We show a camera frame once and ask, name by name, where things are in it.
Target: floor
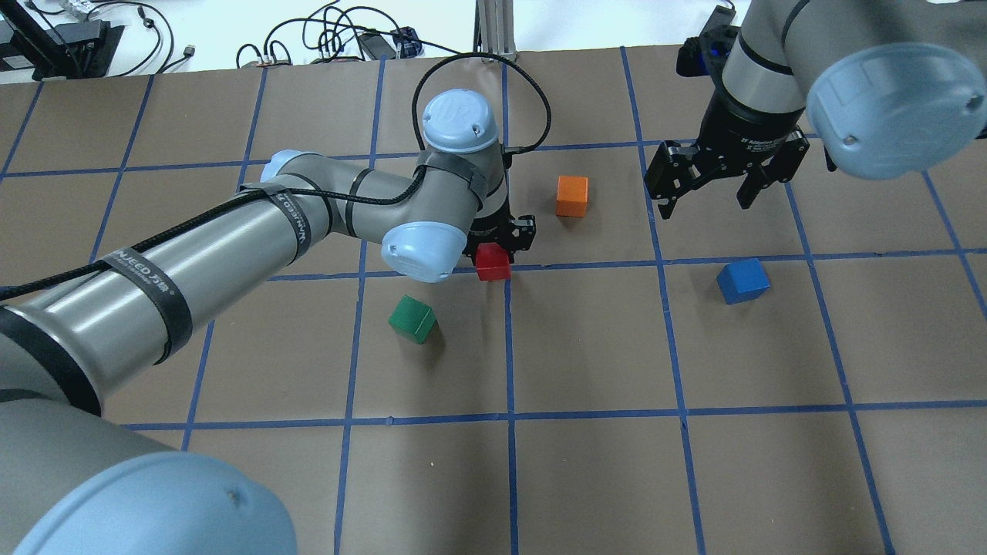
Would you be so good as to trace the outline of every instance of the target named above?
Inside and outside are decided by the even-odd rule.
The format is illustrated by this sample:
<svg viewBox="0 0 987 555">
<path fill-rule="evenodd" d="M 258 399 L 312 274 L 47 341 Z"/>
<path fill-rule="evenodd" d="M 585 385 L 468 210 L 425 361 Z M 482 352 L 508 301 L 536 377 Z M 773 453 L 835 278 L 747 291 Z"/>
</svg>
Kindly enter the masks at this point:
<svg viewBox="0 0 987 555">
<path fill-rule="evenodd" d="M 813 139 L 750 210 L 719 182 L 655 221 L 645 163 L 712 91 L 675 53 L 521 54 L 554 117 L 509 174 L 539 224 L 512 280 L 421 284 L 331 237 L 107 418 L 269 486 L 305 555 L 982 553 L 987 141 L 870 183 Z M 476 89 L 533 140 L 537 98 L 474 61 L 423 99 Z M 203 211 L 282 148 L 408 175 L 431 63 L 3 86 L 0 283 Z M 562 174 L 589 177 L 582 219 L 554 216 Z M 716 275 L 749 257 L 772 288 L 728 306 Z M 422 346 L 387 324 L 403 294 L 437 315 Z"/>
</svg>

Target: gray strap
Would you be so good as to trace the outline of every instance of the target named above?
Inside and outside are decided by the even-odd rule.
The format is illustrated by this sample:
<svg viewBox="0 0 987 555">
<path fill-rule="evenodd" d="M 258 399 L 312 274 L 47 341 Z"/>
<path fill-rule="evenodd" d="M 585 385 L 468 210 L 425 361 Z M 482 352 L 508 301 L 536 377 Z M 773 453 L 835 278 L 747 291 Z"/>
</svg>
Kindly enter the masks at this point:
<svg viewBox="0 0 987 555">
<path fill-rule="evenodd" d="M 470 192 L 477 197 L 480 208 L 484 206 L 484 199 L 487 197 L 487 176 L 473 162 L 448 152 L 425 150 L 418 156 L 418 167 L 421 166 L 459 176 L 469 184 Z"/>
<path fill-rule="evenodd" d="M 291 229 L 295 231 L 295 258 L 291 259 L 291 262 L 295 262 L 302 258 L 312 246 L 312 224 L 305 216 L 305 210 L 302 209 L 293 195 L 285 192 L 286 189 L 287 187 L 277 183 L 240 186 L 240 191 L 257 190 L 267 193 L 267 199 L 281 210 L 284 217 L 288 218 Z"/>
<path fill-rule="evenodd" d="M 121 276 L 137 285 L 147 298 L 154 303 L 161 314 L 168 332 L 165 351 L 155 364 L 164 362 L 174 351 L 181 349 L 191 337 L 191 311 L 185 296 L 156 264 L 130 248 L 118 249 L 103 257 Z"/>
</svg>

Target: cube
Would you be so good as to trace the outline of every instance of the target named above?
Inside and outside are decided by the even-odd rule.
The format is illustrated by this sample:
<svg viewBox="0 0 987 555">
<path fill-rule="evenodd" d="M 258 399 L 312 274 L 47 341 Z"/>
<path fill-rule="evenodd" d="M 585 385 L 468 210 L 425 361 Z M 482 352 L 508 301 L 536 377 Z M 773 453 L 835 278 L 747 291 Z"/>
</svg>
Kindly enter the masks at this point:
<svg viewBox="0 0 987 555">
<path fill-rule="evenodd" d="M 589 205 L 589 178 L 559 176 L 556 216 L 583 217 Z"/>
<path fill-rule="evenodd" d="M 726 304 L 753 300 L 771 287 L 761 261 L 756 258 L 727 264 L 717 276 L 717 283 Z"/>
<path fill-rule="evenodd" d="M 497 243 L 477 246 L 477 276 L 480 281 L 510 279 L 510 255 Z"/>
<path fill-rule="evenodd" d="M 399 336 L 421 345 L 435 325 L 435 313 L 427 304 L 404 295 L 387 323 Z"/>
</svg>

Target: orange cube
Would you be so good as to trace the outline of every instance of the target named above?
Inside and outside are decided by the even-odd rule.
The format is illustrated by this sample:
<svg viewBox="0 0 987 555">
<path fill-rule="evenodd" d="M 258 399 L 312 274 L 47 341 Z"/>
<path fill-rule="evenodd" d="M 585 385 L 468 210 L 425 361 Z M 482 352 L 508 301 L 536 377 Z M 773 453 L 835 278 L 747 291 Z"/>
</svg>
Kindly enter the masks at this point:
<svg viewBox="0 0 987 555">
<path fill-rule="evenodd" d="M 583 217 L 589 204 L 589 178 L 559 176 L 556 194 L 556 216 Z"/>
</svg>

